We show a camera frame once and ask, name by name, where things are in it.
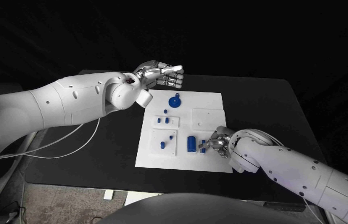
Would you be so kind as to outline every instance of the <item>blue object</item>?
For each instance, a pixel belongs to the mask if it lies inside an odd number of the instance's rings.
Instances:
[[[181,104],[182,104],[182,101],[180,99],[180,94],[177,93],[177,96],[169,99],[169,106],[180,107]]]
[[[195,138],[195,136],[188,136],[188,152],[197,152],[197,138]]]
[[[200,149],[201,154],[206,154],[206,148]]]

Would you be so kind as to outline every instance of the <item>black table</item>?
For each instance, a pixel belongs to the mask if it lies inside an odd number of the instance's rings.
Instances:
[[[80,74],[105,71],[84,70]],[[154,89],[171,89],[156,86]],[[227,126],[234,130],[256,128],[273,135],[285,146],[325,162],[315,136],[288,81],[281,79],[187,75],[182,91],[221,92]],[[194,192],[243,200],[304,203],[302,198],[258,173],[216,173],[136,168],[136,153],[145,109],[138,103],[100,120],[89,145],[68,157],[35,159],[27,181],[100,189],[156,193]],[[37,155],[60,156],[90,139],[97,121]],[[48,130],[42,145],[58,140],[77,126]]]

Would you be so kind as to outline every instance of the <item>floor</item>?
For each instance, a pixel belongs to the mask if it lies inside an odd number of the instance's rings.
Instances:
[[[38,147],[45,133],[45,130],[38,132],[31,148]],[[25,172],[31,161],[32,157],[22,159],[0,193],[0,209],[14,201],[19,201],[19,203],[24,201],[27,222],[21,222],[18,218],[14,224],[99,223],[100,219],[93,221],[96,216],[106,217],[123,207],[128,198],[128,192],[125,191],[116,191],[113,199],[105,200],[105,190],[100,189],[25,184]],[[314,207],[314,210],[317,215],[321,216],[318,207]],[[305,212],[284,211],[284,213],[311,224],[320,223],[308,208]]]

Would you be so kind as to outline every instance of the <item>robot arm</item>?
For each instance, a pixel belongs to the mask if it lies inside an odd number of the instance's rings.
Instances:
[[[54,126],[84,124],[135,102],[146,107],[156,83],[182,87],[182,66],[155,60],[133,73],[71,76],[31,91],[0,95],[0,152],[27,134]]]
[[[269,178],[286,189],[348,221],[348,175],[334,170],[284,145],[265,132],[247,129],[239,132],[219,127],[207,145],[227,158],[240,173],[256,173],[263,168]]]

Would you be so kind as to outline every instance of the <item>blue disc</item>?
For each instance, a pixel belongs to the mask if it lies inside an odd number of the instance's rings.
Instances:
[[[169,99],[169,106],[180,107],[181,104],[182,104],[182,101],[180,99],[180,94],[177,94],[177,96]]]

